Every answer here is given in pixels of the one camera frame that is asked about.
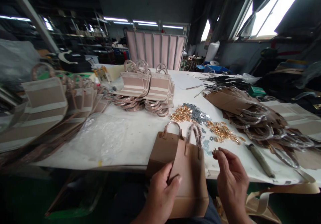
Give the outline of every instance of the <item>green box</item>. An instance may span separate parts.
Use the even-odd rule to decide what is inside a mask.
[[[253,87],[253,86],[249,89],[248,93],[252,97],[266,95],[266,92],[264,91],[264,89],[259,88],[259,87]]]

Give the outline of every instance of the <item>clear plastic sheet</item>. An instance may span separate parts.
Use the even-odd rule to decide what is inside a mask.
[[[20,83],[31,81],[32,68],[39,63],[40,55],[28,41],[0,39],[1,75],[0,82],[16,92]]]
[[[302,76],[295,83],[299,89],[303,89],[305,85],[313,78],[321,75],[321,61],[310,64],[302,73]]]
[[[94,113],[87,118],[69,145],[90,160],[110,164],[127,141],[127,130],[128,123],[124,119]]]
[[[243,75],[236,75],[237,78],[242,78],[249,84],[255,84],[261,77],[254,77],[250,74],[244,73]]]

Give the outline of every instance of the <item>tan leather bag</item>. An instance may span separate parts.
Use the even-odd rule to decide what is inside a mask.
[[[164,132],[159,132],[149,158],[146,174],[152,176],[165,164],[174,161],[168,184],[177,175],[182,177],[171,218],[204,217],[209,197],[206,186],[204,152],[202,150],[202,135],[199,125],[192,124],[188,128],[186,140],[179,127],[179,135],[168,133],[168,125]],[[192,131],[195,134],[197,145],[190,143]]]

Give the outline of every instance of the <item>blue container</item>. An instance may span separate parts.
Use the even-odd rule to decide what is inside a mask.
[[[209,73],[209,72],[211,72],[212,70],[214,70],[215,73],[217,73],[217,74],[221,74],[221,73],[223,73],[223,72],[230,71],[229,69],[224,68],[224,67],[222,67],[222,66],[206,65],[206,66],[205,66],[205,69],[204,69],[204,73]]]

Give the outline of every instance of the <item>fluorescent light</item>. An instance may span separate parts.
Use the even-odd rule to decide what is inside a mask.
[[[0,18],[7,18],[7,19],[11,19],[11,17],[8,17],[8,16],[0,16]]]
[[[179,27],[179,26],[168,26],[168,25],[163,25],[163,27],[183,29],[183,27]]]
[[[126,22],[113,22],[113,23],[115,23],[115,24],[131,24],[131,25],[133,25],[133,23],[126,23]]]
[[[157,24],[139,23],[138,25],[158,27],[158,25],[157,25]]]
[[[148,24],[157,24],[156,22],[146,22],[146,21],[138,21],[138,20],[133,20],[133,22],[148,23]]]
[[[127,19],[121,19],[121,18],[108,18],[104,17],[105,20],[111,20],[111,21],[120,21],[120,22],[128,22]]]
[[[9,16],[0,16],[0,18],[5,18],[5,19],[14,19],[14,20],[20,20],[20,21],[31,22],[31,20],[30,20],[29,18],[9,17]]]

